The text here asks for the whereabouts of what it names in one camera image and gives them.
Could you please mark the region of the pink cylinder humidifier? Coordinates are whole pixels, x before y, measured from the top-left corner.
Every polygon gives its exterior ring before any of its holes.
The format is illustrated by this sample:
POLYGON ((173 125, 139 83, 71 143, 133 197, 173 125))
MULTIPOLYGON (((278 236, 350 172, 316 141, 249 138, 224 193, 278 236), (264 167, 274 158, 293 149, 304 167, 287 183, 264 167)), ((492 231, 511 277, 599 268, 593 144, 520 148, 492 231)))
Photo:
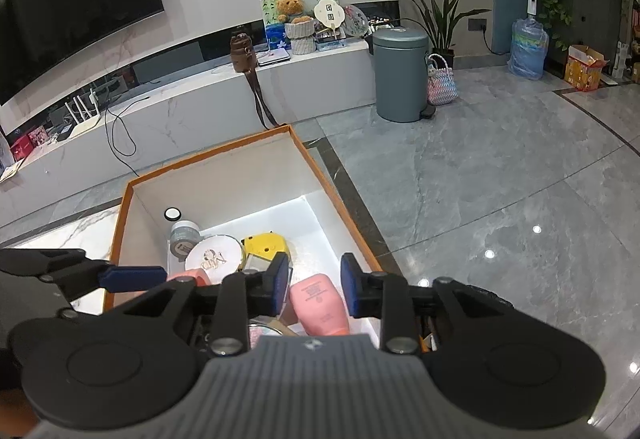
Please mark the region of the pink cylinder humidifier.
POLYGON ((184 271, 177 272, 175 274, 171 274, 167 278, 167 281, 184 280, 187 277, 189 279, 193 279, 196 285, 198 286, 207 286, 212 284, 212 282, 210 282, 208 274, 202 268, 184 270, 184 271))

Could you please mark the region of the yellow tape measure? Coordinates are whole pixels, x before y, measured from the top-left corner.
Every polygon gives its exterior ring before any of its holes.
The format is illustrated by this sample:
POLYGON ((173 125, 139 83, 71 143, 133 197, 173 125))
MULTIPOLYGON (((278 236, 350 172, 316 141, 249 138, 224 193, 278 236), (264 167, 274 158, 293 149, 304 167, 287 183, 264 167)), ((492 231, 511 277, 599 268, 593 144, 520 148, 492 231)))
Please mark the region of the yellow tape measure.
POLYGON ((288 243, 282 235, 272 231, 250 235, 242 240, 247 256, 271 261, 278 253, 291 257, 288 243))

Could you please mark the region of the pink pump lotion bottle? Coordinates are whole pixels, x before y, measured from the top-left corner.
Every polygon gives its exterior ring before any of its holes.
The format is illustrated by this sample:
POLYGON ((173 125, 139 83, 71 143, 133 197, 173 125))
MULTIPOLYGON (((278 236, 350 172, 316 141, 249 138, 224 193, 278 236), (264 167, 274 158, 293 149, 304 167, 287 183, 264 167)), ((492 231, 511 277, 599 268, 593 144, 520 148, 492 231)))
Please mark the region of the pink pump lotion bottle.
POLYGON ((340 336, 350 332, 342 297, 331 279, 318 273, 290 287, 288 299, 309 336, 340 336))

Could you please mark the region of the small white cream jar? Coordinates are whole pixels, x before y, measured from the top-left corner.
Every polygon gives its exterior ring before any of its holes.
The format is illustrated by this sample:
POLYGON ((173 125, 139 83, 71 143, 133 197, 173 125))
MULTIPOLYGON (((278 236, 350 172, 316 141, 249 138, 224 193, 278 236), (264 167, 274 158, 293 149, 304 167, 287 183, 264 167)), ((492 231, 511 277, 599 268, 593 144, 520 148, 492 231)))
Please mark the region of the small white cream jar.
POLYGON ((171 229, 169 251, 179 261, 185 261, 192 249, 202 240, 200 227, 190 220, 178 220, 171 229))

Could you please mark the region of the clear acrylic cube box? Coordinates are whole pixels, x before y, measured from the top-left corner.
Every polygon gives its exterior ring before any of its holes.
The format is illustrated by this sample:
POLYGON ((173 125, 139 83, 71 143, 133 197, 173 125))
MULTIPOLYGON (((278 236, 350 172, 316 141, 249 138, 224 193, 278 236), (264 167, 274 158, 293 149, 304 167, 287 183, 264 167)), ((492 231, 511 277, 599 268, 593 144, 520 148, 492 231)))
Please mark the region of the clear acrylic cube box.
POLYGON ((270 265, 270 259, 253 254, 248 254, 246 256, 246 262, 243 267, 243 271, 246 274, 250 274, 252 272, 264 272, 269 268, 270 265))

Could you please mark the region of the glitter round compact mirror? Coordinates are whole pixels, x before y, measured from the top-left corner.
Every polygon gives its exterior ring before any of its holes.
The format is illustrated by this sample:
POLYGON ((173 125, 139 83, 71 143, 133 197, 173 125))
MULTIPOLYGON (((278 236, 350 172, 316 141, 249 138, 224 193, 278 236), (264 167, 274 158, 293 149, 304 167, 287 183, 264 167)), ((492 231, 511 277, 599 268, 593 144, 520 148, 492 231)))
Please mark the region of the glitter round compact mirror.
POLYGON ((275 318, 259 317, 250 319, 248 329, 250 330, 250 348, 252 349, 257 347, 258 341, 262 337, 296 336, 292 329, 275 318))

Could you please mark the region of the orange storage box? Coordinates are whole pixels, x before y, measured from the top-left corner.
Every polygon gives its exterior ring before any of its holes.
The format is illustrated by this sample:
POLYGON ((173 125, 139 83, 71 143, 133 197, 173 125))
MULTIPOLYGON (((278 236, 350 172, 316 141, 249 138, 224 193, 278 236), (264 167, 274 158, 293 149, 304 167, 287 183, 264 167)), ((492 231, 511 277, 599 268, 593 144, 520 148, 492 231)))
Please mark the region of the orange storage box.
POLYGON ((112 263, 181 273, 183 263, 169 251, 169 208, 195 223, 203 237, 280 235, 290 250, 291 283, 322 273, 340 285, 346 253, 363 270, 381 268, 291 127, 224 144, 130 181, 115 225, 112 263))

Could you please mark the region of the red gift box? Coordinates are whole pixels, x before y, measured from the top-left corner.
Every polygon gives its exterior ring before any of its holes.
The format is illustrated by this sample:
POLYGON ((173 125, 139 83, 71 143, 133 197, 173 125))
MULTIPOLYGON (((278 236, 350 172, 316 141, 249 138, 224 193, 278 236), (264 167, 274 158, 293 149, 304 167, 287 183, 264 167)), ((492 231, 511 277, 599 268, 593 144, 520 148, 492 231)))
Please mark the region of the red gift box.
POLYGON ((35 146, 28 135, 18 137, 11 146, 11 153, 15 162, 26 159, 35 150, 35 146))

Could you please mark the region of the white wifi router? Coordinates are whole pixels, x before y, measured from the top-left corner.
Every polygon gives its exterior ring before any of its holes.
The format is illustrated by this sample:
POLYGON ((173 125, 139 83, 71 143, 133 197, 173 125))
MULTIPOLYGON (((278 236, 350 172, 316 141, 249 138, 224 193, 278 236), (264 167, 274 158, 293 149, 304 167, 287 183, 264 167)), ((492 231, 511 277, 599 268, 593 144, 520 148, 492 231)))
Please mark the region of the white wifi router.
POLYGON ((64 106, 73 120, 73 127, 70 129, 70 136, 68 136, 70 139, 87 133, 88 130, 98 126, 101 121, 102 113, 98 95, 93 88, 89 89, 87 95, 73 96, 72 100, 64 102, 64 106))

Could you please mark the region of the grey-green pedal trash bin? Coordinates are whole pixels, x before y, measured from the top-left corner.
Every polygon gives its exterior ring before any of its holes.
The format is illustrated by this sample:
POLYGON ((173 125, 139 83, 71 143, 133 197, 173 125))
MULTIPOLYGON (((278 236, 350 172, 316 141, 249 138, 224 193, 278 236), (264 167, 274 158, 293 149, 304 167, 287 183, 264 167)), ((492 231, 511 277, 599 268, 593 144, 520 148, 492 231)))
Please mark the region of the grey-green pedal trash bin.
POLYGON ((394 123, 429 120, 436 108, 427 100, 427 35, 413 28, 372 34, 376 112, 394 123))

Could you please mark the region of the green illustrated picture board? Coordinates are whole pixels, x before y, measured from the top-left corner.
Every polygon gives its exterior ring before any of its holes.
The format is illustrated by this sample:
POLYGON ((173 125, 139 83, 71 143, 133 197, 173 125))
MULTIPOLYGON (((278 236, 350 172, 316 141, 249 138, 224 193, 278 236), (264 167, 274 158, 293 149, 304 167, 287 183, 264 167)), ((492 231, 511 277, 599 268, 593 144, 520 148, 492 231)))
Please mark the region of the green illustrated picture board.
POLYGON ((314 7, 319 2, 320 0, 260 0, 268 48, 286 49, 294 55, 314 52, 314 36, 320 24, 314 16, 314 7))

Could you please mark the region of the green leafy floor plant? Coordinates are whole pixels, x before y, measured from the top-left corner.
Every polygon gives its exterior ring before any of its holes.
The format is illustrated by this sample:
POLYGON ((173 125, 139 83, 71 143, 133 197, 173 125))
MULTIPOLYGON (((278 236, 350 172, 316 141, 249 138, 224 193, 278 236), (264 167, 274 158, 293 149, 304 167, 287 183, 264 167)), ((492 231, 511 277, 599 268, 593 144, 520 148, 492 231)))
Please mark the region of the green leafy floor plant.
POLYGON ((459 11, 461 0, 410 0, 420 14, 421 25, 431 42, 432 51, 444 57, 448 64, 454 63, 454 29, 463 19, 487 14, 489 8, 474 8, 459 11))

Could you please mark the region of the white round paper fan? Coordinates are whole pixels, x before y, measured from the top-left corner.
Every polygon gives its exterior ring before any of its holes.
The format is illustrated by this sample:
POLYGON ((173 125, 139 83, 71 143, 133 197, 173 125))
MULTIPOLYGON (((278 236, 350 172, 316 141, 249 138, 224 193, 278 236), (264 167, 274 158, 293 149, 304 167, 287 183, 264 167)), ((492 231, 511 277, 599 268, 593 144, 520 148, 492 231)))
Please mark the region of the white round paper fan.
POLYGON ((339 40, 342 37, 341 26, 345 21, 345 10, 336 0, 319 0, 314 6, 317 42, 339 40))

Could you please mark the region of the brown teddy bear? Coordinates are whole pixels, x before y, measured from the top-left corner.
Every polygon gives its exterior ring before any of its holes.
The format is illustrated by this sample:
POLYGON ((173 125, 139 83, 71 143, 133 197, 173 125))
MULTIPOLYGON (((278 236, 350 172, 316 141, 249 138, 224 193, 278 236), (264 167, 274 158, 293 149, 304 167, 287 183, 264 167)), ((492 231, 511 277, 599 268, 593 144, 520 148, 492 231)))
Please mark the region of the brown teddy bear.
POLYGON ((277 20, 279 23, 302 23, 310 20, 305 14, 303 0, 277 0, 277 20))

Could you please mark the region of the blue water jug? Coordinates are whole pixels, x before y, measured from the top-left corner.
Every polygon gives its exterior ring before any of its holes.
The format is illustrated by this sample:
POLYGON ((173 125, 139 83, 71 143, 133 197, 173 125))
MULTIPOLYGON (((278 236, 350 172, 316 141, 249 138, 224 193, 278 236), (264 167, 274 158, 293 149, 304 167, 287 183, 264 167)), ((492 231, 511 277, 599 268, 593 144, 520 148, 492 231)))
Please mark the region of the blue water jug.
POLYGON ((544 59, 549 48, 549 35, 544 26, 534 17, 515 20, 512 24, 512 38, 509 71, 532 81, 544 75, 544 59))

